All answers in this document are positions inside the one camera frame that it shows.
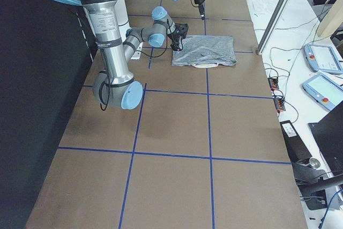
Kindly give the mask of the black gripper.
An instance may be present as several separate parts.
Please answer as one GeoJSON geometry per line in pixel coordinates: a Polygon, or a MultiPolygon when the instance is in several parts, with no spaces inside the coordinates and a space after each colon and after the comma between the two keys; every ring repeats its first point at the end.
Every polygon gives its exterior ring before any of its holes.
{"type": "Polygon", "coordinates": [[[202,20],[205,20],[205,10],[203,7],[204,0],[194,0],[195,6],[198,7],[199,14],[202,20]]]}
{"type": "Polygon", "coordinates": [[[172,43],[170,44],[172,50],[182,50],[183,49],[183,39],[185,39],[185,30],[176,29],[170,34],[170,39],[172,43]]]}

